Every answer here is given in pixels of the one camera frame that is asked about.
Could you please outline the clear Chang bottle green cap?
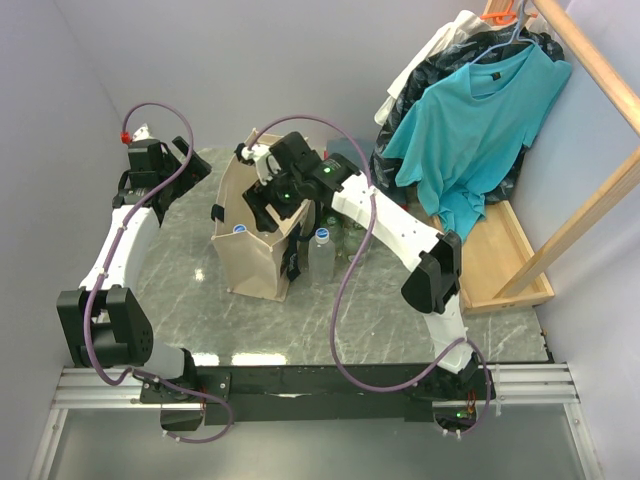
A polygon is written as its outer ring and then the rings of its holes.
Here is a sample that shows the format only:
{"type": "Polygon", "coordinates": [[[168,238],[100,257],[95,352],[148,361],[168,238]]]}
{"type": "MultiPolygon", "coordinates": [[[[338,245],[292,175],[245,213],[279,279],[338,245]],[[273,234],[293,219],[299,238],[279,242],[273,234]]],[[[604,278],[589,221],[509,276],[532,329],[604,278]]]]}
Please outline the clear Chang bottle green cap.
{"type": "Polygon", "coordinates": [[[346,220],[347,234],[354,237],[363,237],[366,234],[366,228],[352,219],[346,220]]]}

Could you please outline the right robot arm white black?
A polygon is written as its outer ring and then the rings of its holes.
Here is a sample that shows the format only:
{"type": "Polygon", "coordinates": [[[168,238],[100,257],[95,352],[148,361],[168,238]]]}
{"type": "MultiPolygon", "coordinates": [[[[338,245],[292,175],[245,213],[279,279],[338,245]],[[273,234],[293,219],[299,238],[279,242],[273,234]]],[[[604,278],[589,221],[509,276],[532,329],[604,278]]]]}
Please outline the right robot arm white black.
{"type": "Polygon", "coordinates": [[[243,194],[261,231],[272,232],[305,200],[319,202],[369,227],[408,270],[403,299],[422,313],[434,344],[441,392],[460,398],[473,386],[478,356],[467,341],[460,307],[462,244],[453,231],[442,233],[405,211],[345,156],[326,158],[292,132],[273,145],[239,144],[237,159],[253,166],[257,182],[243,194]]]}

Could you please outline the clear glass bottle silver cap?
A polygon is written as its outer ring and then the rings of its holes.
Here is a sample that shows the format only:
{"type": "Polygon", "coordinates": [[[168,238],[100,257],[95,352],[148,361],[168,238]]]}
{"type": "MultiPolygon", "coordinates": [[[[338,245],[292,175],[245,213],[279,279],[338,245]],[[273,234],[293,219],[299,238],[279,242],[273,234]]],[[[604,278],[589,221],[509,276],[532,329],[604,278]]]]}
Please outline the clear glass bottle silver cap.
{"type": "Polygon", "coordinates": [[[363,253],[357,260],[355,257],[362,244],[366,234],[363,237],[349,236],[345,233],[343,242],[343,253],[349,263],[361,264],[364,261],[365,253],[363,253]]]}

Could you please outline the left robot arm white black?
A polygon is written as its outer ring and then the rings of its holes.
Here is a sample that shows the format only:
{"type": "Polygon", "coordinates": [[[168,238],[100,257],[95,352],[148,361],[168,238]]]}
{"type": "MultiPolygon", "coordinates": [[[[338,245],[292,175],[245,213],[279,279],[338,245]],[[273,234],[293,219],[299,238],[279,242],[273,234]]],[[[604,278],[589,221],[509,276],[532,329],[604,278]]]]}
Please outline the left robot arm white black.
{"type": "Polygon", "coordinates": [[[176,401],[193,399],[200,378],[189,351],[155,339],[134,290],[142,263],[170,205],[211,172],[193,153],[187,164],[180,136],[166,144],[142,137],[128,146],[130,167],[112,201],[111,225],[90,272],[75,290],[60,293],[56,309],[73,364],[103,369],[130,367],[164,380],[176,401]]]}

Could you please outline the plastic water bottle blue cap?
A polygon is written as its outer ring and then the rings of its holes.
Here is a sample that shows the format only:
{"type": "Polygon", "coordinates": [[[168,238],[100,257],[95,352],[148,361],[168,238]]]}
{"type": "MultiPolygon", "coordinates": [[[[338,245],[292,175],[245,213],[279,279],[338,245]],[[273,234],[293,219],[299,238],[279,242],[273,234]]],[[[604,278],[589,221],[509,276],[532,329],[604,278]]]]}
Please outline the plastic water bottle blue cap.
{"type": "Polygon", "coordinates": [[[335,267],[335,245],[328,229],[318,228],[309,241],[308,264],[311,282],[314,285],[326,285],[332,281],[335,267]]]}

